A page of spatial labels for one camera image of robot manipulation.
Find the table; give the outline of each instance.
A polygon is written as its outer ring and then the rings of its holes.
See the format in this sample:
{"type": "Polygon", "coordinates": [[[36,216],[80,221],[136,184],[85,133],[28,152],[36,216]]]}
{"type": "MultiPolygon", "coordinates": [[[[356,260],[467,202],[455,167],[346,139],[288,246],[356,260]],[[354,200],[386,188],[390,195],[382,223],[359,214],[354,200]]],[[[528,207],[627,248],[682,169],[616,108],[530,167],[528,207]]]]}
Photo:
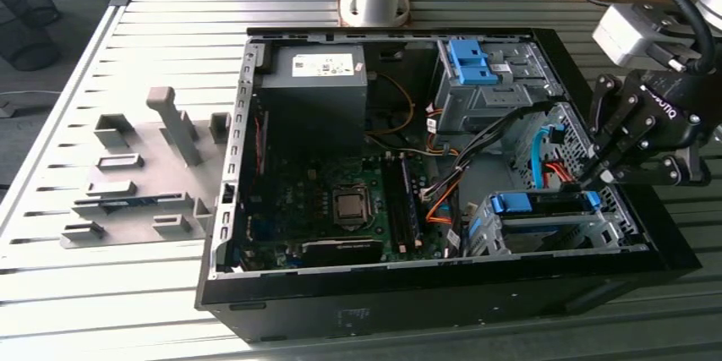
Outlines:
{"type": "MultiPolygon", "coordinates": [[[[4,359],[718,359],[718,180],[706,189],[659,189],[701,271],[580,316],[474,328],[249,347],[193,309],[200,240],[61,249],[63,212],[81,194],[88,151],[99,148],[88,125],[99,113],[143,98],[157,83],[176,87],[191,116],[229,110],[245,29],[336,24],[332,0],[113,1],[0,205],[0,353],[16,355],[4,359]]],[[[600,73],[623,74],[592,42],[602,11],[586,3],[412,0],[412,10],[418,27],[554,28],[590,83],[600,73]]],[[[717,157],[717,177],[721,153],[715,145],[705,153],[717,157]]]]}

